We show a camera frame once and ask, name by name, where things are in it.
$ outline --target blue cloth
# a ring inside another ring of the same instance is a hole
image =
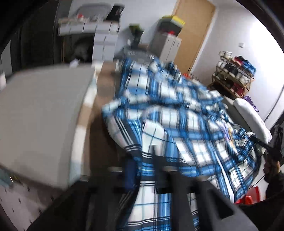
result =
[[[179,162],[182,174],[206,175],[231,202],[243,196],[261,162],[254,135],[234,124],[217,91],[186,80],[174,63],[119,63],[120,89],[102,108],[110,136],[137,164],[135,193],[120,204],[122,230],[170,230],[170,194],[155,194],[155,154]],[[195,195],[188,195],[195,226]]]

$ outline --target light switch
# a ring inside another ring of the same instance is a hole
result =
[[[244,47],[245,47],[245,44],[244,44],[243,42],[240,42],[240,43],[239,43],[239,47],[244,48]]]

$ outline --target gray mattress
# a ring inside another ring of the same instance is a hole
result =
[[[76,121],[94,69],[51,66],[16,73],[0,93],[0,165],[65,188]]]

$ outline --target black cable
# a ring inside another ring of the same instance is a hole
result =
[[[253,188],[259,181],[257,181],[253,186],[249,187],[249,189]]]

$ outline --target black shoe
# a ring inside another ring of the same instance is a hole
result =
[[[227,63],[225,67],[223,68],[223,71],[226,73],[229,73],[231,66],[232,66],[231,63]]]
[[[229,75],[235,78],[237,74],[238,74],[238,68],[231,66],[229,70]]]

